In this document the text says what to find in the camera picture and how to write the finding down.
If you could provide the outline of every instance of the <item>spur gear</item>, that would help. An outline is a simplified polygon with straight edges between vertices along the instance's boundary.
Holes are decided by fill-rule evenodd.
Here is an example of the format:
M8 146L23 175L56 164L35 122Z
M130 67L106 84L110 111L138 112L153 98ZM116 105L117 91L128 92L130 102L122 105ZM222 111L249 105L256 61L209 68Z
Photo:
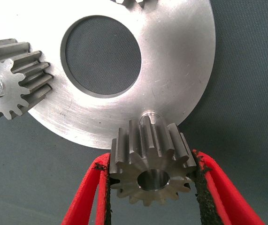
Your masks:
M119 128L112 141L110 177L119 180L111 186L120 198L130 203L152 201L164 204L178 199L177 192L189 192L192 180L187 174L196 163L175 123L165 126L160 116L143 116L138 123L130 120L129 131Z
M138 3L141 7L144 6L144 0L135 0L136 3ZM116 0L116 3L126 5L128 1L127 0Z
M15 39L0 40L0 117L23 115L51 90L49 64L40 62L42 52L30 52L30 44Z

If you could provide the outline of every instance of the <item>aluminum disc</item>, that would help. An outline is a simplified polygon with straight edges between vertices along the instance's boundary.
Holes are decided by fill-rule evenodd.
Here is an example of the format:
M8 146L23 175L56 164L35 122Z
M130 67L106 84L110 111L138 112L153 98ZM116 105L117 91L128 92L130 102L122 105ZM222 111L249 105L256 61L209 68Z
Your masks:
M121 22L141 51L137 80L115 95L78 88L66 75L61 44L76 21L92 15ZM180 124L206 88L215 53L209 0L149 0L144 8L111 0L0 0L0 39L6 38L30 42L51 63L46 71L55 76L53 90L31 115L68 140L101 149L110 149L118 128L147 111Z

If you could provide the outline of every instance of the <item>machined metal surface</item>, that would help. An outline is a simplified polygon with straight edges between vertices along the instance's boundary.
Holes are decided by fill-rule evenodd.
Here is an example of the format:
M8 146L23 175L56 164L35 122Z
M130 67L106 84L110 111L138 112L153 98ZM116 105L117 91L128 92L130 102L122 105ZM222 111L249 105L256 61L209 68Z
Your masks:
M66 31L92 15L121 22L140 47L137 80L115 95L79 89L66 76ZM110 0L36 0L31 7L24 0L0 0L0 39L9 37L43 50L42 59L51 62L46 71L55 76L53 91L31 115L66 139L102 149L111 148L118 128L127 128L129 120L147 111L159 113L167 123L181 123L206 88L215 53L209 0L149 0L144 8Z
M40 51L29 52L29 43L0 40L0 117L23 115L51 90L52 76L43 72L49 65L39 62Z
M195 169L184 135L159 116L130 120L129 130L120 128L112 141L110 177L120 182L111 188L118 189L120 198L129 196L130 203L142 200L149 206L178 199L177 192L190 191L187 174Z

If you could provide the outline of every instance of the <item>metal gear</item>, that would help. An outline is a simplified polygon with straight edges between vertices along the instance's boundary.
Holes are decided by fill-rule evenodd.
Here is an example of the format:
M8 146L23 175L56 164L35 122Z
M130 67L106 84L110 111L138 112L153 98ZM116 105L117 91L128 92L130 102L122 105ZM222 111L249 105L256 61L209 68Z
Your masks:
M178 199L178 191L190 191L187 174L195 169L184 135L175 123L165 126L160 116L143 116L140 124L130 120L129 131L120 128L112 141L110 177L120 182L111 188L120 198L129 196L130 203Z
M0 40L0 117L23 115L51 90L49 67L40 62L42 52L30 52L30 44L15 39Z
M141 7L144 6L144 0L135 0L136 3L138 3ZM121 5L126 5L127 0L116 0L116 3L121 4Z

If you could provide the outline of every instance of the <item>shaft hole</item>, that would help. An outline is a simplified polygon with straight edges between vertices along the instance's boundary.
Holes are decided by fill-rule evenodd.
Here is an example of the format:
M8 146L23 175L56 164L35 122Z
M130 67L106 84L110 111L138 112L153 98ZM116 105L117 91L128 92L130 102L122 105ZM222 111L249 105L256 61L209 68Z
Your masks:
M163 170L147 170L138 176L138 185L145 191L158 191L169 182L169 175Z

